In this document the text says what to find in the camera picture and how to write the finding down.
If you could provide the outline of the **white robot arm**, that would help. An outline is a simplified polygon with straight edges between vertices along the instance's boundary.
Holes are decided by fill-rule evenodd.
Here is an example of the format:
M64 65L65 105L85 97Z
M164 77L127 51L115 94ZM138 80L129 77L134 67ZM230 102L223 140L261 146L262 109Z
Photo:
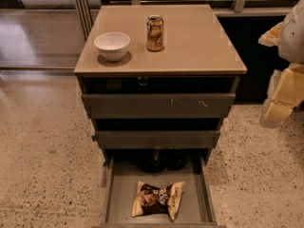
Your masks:
M284 20L262 34L258 42L278 47L280 58L290 62L271 76L260 124L276 128L304 102L304 0L299 0Z

